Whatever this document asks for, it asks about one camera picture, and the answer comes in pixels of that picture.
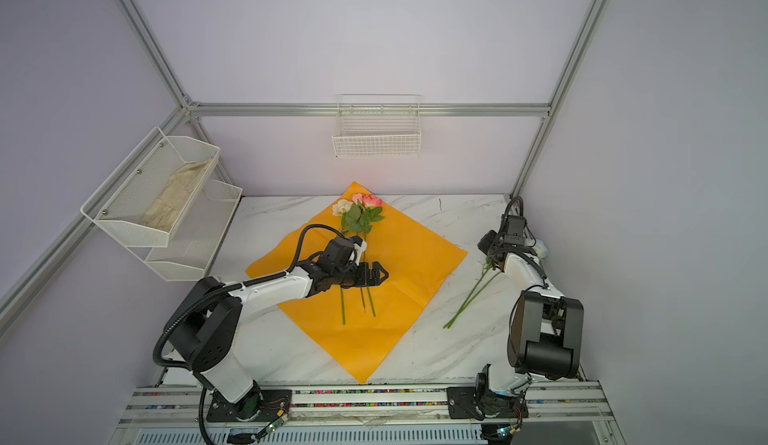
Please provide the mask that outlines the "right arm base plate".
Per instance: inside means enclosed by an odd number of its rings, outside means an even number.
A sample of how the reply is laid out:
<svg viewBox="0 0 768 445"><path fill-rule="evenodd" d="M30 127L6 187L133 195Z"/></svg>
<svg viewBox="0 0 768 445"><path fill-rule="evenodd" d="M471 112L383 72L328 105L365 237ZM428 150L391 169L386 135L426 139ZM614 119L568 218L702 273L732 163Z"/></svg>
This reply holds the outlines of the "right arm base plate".
<svg viewBox="0 0 768 445"><path fill-rule="evenodd" d="M521 398L478 392L474 387L449 387L448 412L451 419L525 419L528 407Z"/></svg>

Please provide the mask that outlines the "white fake rose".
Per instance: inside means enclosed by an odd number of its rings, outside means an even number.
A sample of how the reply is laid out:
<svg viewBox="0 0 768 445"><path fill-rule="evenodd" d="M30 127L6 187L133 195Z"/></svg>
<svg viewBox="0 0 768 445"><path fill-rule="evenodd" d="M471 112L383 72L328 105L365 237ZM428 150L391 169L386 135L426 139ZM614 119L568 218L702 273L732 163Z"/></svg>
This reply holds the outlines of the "white fake rose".
<svg viewBox="0 0 768 445"><path fill-rule="evenodd" d="M443 325L443 329L450 329L466 309L496 278L502 274L512 272L514 266L517 266L523 275L533 275L533 279L529 279L529 284L525 287L525 290L549 290L552 288L551 281L542 263L549 254L549 250L543 241L530 238L525 240L523 246L491 245L490 248L495 252L495 255L485 258L480 277L453 316Z"/></svg>

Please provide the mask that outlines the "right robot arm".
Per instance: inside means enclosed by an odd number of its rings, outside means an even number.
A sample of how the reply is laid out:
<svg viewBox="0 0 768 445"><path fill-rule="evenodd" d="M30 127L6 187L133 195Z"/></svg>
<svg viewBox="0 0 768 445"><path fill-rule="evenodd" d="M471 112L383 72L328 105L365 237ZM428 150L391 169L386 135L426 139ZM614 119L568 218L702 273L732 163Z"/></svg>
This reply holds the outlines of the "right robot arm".
<svg viewBox="0 0 768 445"><path fill-rule="evenodd" d="M520 399L534 376L555 381L579 372L584 307L554 286L527 232L525 217L505 213L499 229L478 244L503 275L522 287L510 312L507 362L488 364L477 375L476 393L482 398Z"/></svg>

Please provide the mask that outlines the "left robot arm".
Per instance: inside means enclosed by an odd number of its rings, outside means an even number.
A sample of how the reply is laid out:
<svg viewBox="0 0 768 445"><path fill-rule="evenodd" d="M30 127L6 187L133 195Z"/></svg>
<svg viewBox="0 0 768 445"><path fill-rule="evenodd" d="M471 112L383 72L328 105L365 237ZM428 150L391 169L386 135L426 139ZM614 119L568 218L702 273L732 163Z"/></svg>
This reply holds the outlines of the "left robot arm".
<svg viewBox="0 0 768 445"><path fill-rule="evenodd" d="M252 374L234 351L238 331L247 320L277 305L311 298L334 286L377 287L388 271L367 262L367 243L360 237L336 236L326 247L302 259L299 242L284 271L232 284L213 276L199 280L167 321L152 359L167 368L182 368L233 405L259 395Z"/></svg>

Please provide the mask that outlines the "pink fake rose spray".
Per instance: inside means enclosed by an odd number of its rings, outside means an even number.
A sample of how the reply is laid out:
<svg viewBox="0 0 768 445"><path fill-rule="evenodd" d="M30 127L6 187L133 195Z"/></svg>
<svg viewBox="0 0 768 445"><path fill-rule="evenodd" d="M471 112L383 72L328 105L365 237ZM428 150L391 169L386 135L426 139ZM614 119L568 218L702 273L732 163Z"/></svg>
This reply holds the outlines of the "pink fake rose spray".
<svg viewBox="0 0 768 445"><path fill-rule="evenodd" d="M360 236L367 240L373 229L373 224L381 221L383 216L383 201L372 194L354 194L350 201L354 203L346 215L347 231L345 235Z"/></svg>

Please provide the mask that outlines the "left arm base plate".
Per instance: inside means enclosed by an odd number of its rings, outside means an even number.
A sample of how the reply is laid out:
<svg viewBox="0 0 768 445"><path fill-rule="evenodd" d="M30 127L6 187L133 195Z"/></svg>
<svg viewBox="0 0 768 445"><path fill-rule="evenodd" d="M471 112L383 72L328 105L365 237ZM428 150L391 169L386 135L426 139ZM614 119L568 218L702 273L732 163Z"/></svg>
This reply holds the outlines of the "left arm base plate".
<svg viewBox="0 0 768 445"><path fill-rule="evenodd" d="M292 397L290 389L261 389L259 393L249 392L240 402L230 403L214 391L205 418L210 423L268 423L289 412Z"/></svg>

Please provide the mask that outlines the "cream fake rose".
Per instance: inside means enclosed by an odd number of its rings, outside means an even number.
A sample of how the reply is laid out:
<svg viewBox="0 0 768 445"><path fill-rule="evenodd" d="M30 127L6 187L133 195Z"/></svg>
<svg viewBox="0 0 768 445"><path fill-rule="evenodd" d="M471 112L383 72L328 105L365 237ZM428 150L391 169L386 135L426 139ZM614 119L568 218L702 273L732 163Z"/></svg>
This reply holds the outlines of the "cream fake rose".
<svg viewBox="0 0 768 445"><path fill-rule="evenodd" d="M340 231L345 234L347 231L346 215L352 209L354 203L347 199L340 199L332 205L332 213L340 220ZM346 324L346 312L344 303L344 294L341 292L341 310L342 310L342 323Z"/></svg>

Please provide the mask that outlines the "orange wrapping paper sheet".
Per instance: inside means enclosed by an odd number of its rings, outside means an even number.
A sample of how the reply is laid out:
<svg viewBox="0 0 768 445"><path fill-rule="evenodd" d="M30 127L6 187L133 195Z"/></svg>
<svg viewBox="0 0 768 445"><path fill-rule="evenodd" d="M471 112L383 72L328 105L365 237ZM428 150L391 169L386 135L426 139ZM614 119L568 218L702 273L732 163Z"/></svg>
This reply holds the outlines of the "orange wrapping paper sheet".
<svg viewBox="0 0 768 445"><path fill-rule="evenodd" d="M322 250L343 227L332 212L334 197L247 197L228 236L251 259L245 273L256 278L285 269L299 234L309 223L301 257ZM255 379L270 382L363 383L386 357L468 253L462 248L470 224L464 196L397 196L379 200L381 219L365 238L366 257L388 271L368 290L330 290L288 301L249 318L237 335L236 352Z"/></svg>

